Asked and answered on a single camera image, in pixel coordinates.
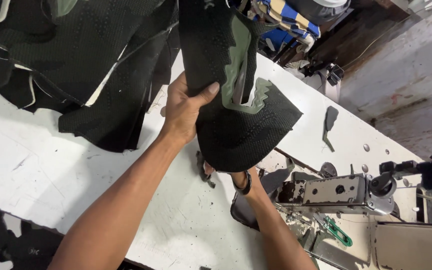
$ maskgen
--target blue striped cloth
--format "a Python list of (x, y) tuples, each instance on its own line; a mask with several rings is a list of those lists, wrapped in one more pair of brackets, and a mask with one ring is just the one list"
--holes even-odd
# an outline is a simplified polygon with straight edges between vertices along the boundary
[(304, 18), (296, 10), (286, 4), (285, 0), (259, 0), (258, 8), (273, 20), (279, 22), (281, 28), (306, 38), (309, 34), (314, 39), (320, 37), (319, 26)]

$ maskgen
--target fingernail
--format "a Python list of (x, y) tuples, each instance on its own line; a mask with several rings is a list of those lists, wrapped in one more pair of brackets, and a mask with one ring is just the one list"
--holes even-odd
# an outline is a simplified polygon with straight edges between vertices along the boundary
[(211, 94), (216, 94), (216, 93), (218, 92), (218, 90), (219, 90), (219, 83), (218, 83), (218, 82), (214, 82), (214, 83), (212, 83), (212, 84), (208, 87), (208, 89), (209, 89), (209, 92), (210, 92)]

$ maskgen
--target white work surface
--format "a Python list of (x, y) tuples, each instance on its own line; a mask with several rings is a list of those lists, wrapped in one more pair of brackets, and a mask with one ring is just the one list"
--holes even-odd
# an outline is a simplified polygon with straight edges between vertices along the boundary
[[(271, 60), (258, 54), (257, 64), (254, 77), (271, 80), (303, 112), (293, 131), (278, 145), (292, 157), (317, 170), (324, 162), (331, 162), (338, 175), (349, 174), (351, 163), (357, 173), (366, 164), (370, 174), (379, 175), (378, 165), (382, 162), (421, 161)], [(181, 71), (183, 61), (179, 54), (172, 80)], [(68, 232), (83, 211), (158, 134), (164, 121), (160, 110), (166, 103), (166, 94), (156, 99), (151, 113), (144, 119), (140, 149), (118, 154), (101, 150), (82, 137), (59, 133), (57, 112), (39, 109), (33, 115), (16, 109), (0, 96), (0, 210), (55, 228), (62, 234)], [(322, 141), (329, 105), (339, 110), (328, 134), (335, 152)], [(364, 151), (364, 144), (369, 145), (369, 152)], [(214, 175), (214, 189), (202, 182), (196, 168), (197, 150), (198, 143), (194, 140), (174, 159), (147, 208), (126, 258), (156, 270), (199, 269), (200, 266), (265, 269), (260, 233), (230, 215), (234, 196), (230, 177)], [(418, 176), (408, 180), (412, 185), (420, 181)], [(398, 181), (398, 187), (404, 187), (402, 181)], [(408, 222), (415, 220), (411, 211), (415, 206), (414, 193), (414, 188), (401, 188), (394, 197), (401, 217)], [(357, 216), (346, 219), (364, 218)], [(367, 256), (371, 239), (368, 222), (346, 221), (343, 217), (338, 224), (346, 232), (358, 234), (352, 236), (355, 243), (352, 253)]]

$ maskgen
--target hand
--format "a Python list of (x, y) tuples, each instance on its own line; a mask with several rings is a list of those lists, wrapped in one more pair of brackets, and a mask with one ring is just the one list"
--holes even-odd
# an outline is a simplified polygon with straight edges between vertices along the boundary
[(167, 88), (166, 106), (161, 109), (165, 117), (160, 134), (169, 135), (176, 142), (189, 143), (196, 136), (199, 108), (211, 102), (219, 91), (219, 83), (212, 83), (201, 93), (188, 97), (188, 85), (183, 71)]

